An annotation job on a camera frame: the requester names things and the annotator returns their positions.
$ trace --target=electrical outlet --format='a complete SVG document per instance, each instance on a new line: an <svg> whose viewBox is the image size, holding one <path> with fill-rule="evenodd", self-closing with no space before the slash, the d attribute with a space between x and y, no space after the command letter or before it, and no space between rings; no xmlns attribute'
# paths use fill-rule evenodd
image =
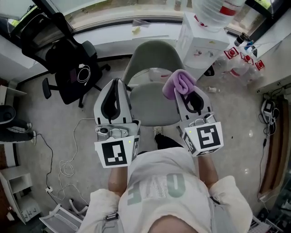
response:
<svg viewBox="0 0 291 233"><path fill-rule="evenodd" d="M52 192L53 188L50 186L50 187L47 187L45 190L46 190L46 192Z"/></svg>

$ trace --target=floor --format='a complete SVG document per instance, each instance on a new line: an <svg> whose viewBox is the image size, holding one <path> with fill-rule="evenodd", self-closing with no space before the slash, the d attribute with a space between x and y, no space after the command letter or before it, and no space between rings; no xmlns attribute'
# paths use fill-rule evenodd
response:
<svg viewBox="0 0 291 233"><path fill-rule="evenodd" d="M127 59L111 61L112 69L105 73L97 84L104 87L112 78L121 77L128 63ZM46 100L42 92L42 81L49 78L54 84L53 75L45 75L26 82L21 91L28 94L21 98L17 114L28 122L32 122L33 129L41 133L48 145L53 149L52 172L48 175L48 184L54 189L54 194L60 190L58 180L59 163L61 160L70 160L75 153L73 129L81 118L92 118L93 105L99 92L91 89L84 99L84 108L78 108L78 102L65 105L59 93L53 92L50 99ZM258 120L262 98L260 95L251 94L238 80L226 75L223 78L203 77L197 84L211 99L216 119L221 121L224 147L212 154L220 178L232 175L241 193L247 199L254 214L258 213L262 204L257 202L257 189L259 186L259 164L262 157L262 144L265 135L264 125ZM207 92L208 86L215 86L220 92ZM78 153L72 162L75 174L73 177L61 175L63 186L72 183L78 187L81 195L89 202L90 193L107 187L110 169L104 169L94 150L96 134L95 121L81 121L75 131L78 144ZM180 140L175 126L165 129L166 135ZM46 193L45 178L50 171L51 151L43 139L38 136L37 144L30 142L16 145L17 156L21 165L26 166L33 182L32 193L40 205L43 214L55 207L54 201ZM141 128L139 151L156 150L152 128ZM266 167L267 156L262 161L262 175ZM56 200L63 207L69 207L69 198L75 200L78 208L83 208L85 202L80 198L78 191L73 186L65 189L66 198Z"/></svg>

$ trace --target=black office chair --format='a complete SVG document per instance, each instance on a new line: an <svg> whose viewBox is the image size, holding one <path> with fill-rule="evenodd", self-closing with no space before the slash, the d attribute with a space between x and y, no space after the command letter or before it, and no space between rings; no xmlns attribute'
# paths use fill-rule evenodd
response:
<svg viewBox="0 0 291 233"><path fill-rule="evenodd" d="M89 41L78 43L71 32L72 28L61 13L55 13L51 19L37 15L21 33L22 53L55 74L57 86L50 85L47 78L42 82L46 99L50 98L51 90L56 90L65 104L79 99L79 107L83 107L83 96L92 87L102 90L96 82L102 77L102 70L109 71L110 66L99 67L94 46ZM88 70L80 72L80 64L90 68L87 82L79 82L89 74Z"/></svg>

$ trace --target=cable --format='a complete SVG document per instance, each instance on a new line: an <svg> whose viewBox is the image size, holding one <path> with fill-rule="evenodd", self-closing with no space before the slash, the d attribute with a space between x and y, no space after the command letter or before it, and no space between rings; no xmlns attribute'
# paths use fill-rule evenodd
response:
<svg viewBox="0 0 291 233"><path fill-rule="evenodd" d="M76 146L76 152L75 152L75 154L74 154L74 156L73 156L73 158L72 158L71 160L69 160L69 161L61 160L61 161L60 161L59 182L60 182L60 186L61 186L62 189L58 191L57 195L54 195L54 194L52 194L51 192L47 192L51 197L54 197L54 198L57 198L58 200L63 201L63 200L66 198L66 193L65 193L64 189L65 189L66 187L72 185L72 186L74 186L74 187L76 188L76 190L78 191L78 193L79 193L80 197L83 199L83 201L84 201L87 205L89 205L89 203L88 203L88 202L83 198L83 196L81 195L79 189L78 189L74 184L67 184L66 186L63 187L63 185L62 185L62 183L61 183L60 175L63 174L63 175L66 176L66 177L71 177L71 176L73 176L73 175L75 174L75 170L74 170L73 166L71 165L71 162L74 160L74 158L76 157L76 154L77 154L77 152L78 152L78 145L77 145L77 142L76 142L76 139L75 139L75 130L76 130L76 128L78 127L79 123L80 123L82 120L94 120L94 119L95 119L95 118L82 118L82 119L80 119L79 122L76 124L76 126L75 126L75 128L74 128L74 130L73 130L73 138L74 138L74 142L75 142L75 146ZM37 134L36 136L38 136L38 135L41 135L41 137L42 137L42 139L44 140L45 144L46 144L46 145L51 149L51 147L46 143L46 141L45 141L45 139L43 138L42 134L39 133L39 134ZM51 152L52 152L52 156L51 156L51 161L50 161L50 172L47 173L47 175L46 175L46 185L47 185L47 187L49 187L49 186L48 186L48 183L47 183L47 180L48 180L48 175L51 173L51 170L52 170L52 161L53 161L53 155L54 155L52 149L51 149ZM72 173L67 173L67 172L65 171L65 167L66 167L66 165L69 165L69 166L70 166ZM64 197L63 197L63 198L59 198L59 197L58 197L60 191L63 191L63 193L64 193Z"/></svg>
<svg viewBox="0 0 291 233"><path fill-rule="evenodd" d="M76 128L78 127L79 123L80 123L82 120L94 120L94 119L95 119L95 118L82 118L81 120L79 120L79 122L76 124L76 126L75 126L75 128L74 128L74 130L73 130L73 138L74 138L74 142L75 142L75 146L76 146L76 152L75 152L75 154L74 154L74 156L73 156L73 158L72 158L71 160L69 160L69 161L61 160L61 161L60 161L59 181L60 181L61 190L58 191L57 195L54 195L54 194L52 194L51 192L49 193L52 197L57 198L58 200L63 201L63 200L65 199L65 197L66 197L66 193L65 193L64 189L65 189L66 187L72 185L72 186L74 186L74 187L77 189L77 191L78 191L80 197L83 199L83 201L84 201L87 205L89 205L88 202L87 202L87 201L82 197L80 191L78 190L78 188L77 188L74 184L67 184L66 186L63 187L62 182L61 182L60 175L63 174L63 175L66 176L66 177L71 177L71 176L73 176L73 175L75 174L75 170L74 170L73 166L71 165L71 162L74 160L74 158L75 158L75 156L76 156L76 154L77 154L77 152L78 152L78 145L77 145L77 142L76 142L76 139L75 139L75 130L76 130ZM67 173L67 172L65 171L65 167L66 167L66 165L69 165L69 167L71 168L71 171L72 171L71 173ZM63 197L63 198L59 198L59 193L60 193L61 191L64 193L64 197Z"/></svg>
<svg viewBox="0 0 291 233"><path fill-rule="evenodd" d="M55 201L55 199L50 195L49 192L47 192L47 194L50 196L50 198L56 203L56 205L58 205L58 203Z"/></svg>
<svg viewBox="0 0 291 233"><path fill-rule="evenodd" d="M16 130L18 132L21 132L21 133L26 133L27 135L29 135L27 132L25 131L21 131L21 130L18 130L18 129L15 129L15 128L12 128L10 127L10 129L13 129L13 130ZM49 185L47 184L47 179L48 179L48 175L51 174L51 167L52 167L52 164L53 164L53 157L54 157L54 152L52 150L52 148L46 143L44 137L42 136L41 133L38 133L35 137L37 137L38 135L40 135L42 137L42 139L44 140L45 144L47 145L47 147L51 150L51 159L50 159L50 172L48 172L46 174L46 180L45 180L45 183L46 183L46 186L49 187Z"/></svg>
<svg viewBox="0 0 291 233"><path fill-rule="evenodd" d="M261 46L261 45L266 45L266 44L270 44L270 43L279 43L281 41L270 41L270 42L266 42L266 43L260 43L260 44L253 44L253 45L250 45L250 46L238 46L239 48L242 48L242 47L251 47L251 46Z"/></svg>
<svg viewBox="0 0 291 233"><path fill-rule="evenodd" d="M272 98L273 96L275 95L278 95L284 88L283 87L280 87L279 89L276 89L276 90L273 90L270 94L270 98Z"/></svg>
<svg viewBox="0 0 291 233"><path fill-rule="evenodd" d="M260 192L260 187L261 187L261 164L262 164L262 161L263 161L263 158L264 158L264 155L265 155L265 153L264 153L264 149L265 149L265 146L266 146L266 144L267 144L267 137L268 137L268 135L266 134L266 137L265 137L264 142L263 142L263 155L262 155L262 159L261 159L261 161L260 161L260 184L259 184L258 192L257 192L257 195L256 195L256 197L257 197L257 199L258 199L258 202L260 202L260 199L259 199L259 192Z"/></svg>
<svg viewBox="0 0 291 233"><path fill-rule="evenodd" d="M258 115L258 118L259 118L260 122L262 124L266 124L266 127L263 130L264 134L266 134L268 136L271 136L271 135L273 135L276 132L276 126L277 126L276 120L278 119L279 115L280 115L280 111L276 107L272 110L272 117L270 119L270 122L266 122L265 121L262 113L260 113Z"/></svg>
<svg viewBox="0 0 291 233"><path fill-rule="evenodd" d="M47 147L51 150L50 172L48 172L48 173L46 174L46 180L45 180L46 186L49 188L49 185L47 184L47 178L48 178L48 175L51 174L51 167L52 167L52 165L53 165L54 152L53 152L53 149L52 149L52 148L51 148L51 147L46 143L46 141L45 141L44 137L42 136L42 134L41 134L41 133L38 133L38 134L36 135L36 137L37 137L38 135L40 135L40 136L42 137L42 139L44 140L44 142L45 142L45 144L47 145Z"/></svg>
<svg viewBox="0 0 291 233"><path fill-rule="evenodd" d="M90 79L90 76L91 76L90 67L87 66L87 65L84 65L84 64L79 64L79 68L81 68L81 70L80 70L79 73L78 73L77 80L78 80L79 83L85 83L84 86L86 86L86 84L87 84L87 82L88 82L88 80ZM81 80L81 79L79 78L79 75L80 75L80 73L81 73L83 70L87 70L87 71L88 71L88 76L87 76L85 79Z"/></svg>
<svg viewBox="0 0 291 233"><path fill-rule="evenodd" d="M278 194L275 194L271 197L269 197L266 201L261 200L262 202L266 203L267 201L269 201L271 198L275 197L275 196L279 196L281 194L281 192L284 190L284 188L287 186L287 183L290 181L290 179L287 180L286 184L284 185L284 187L281 189L281 191Z"/></svg>

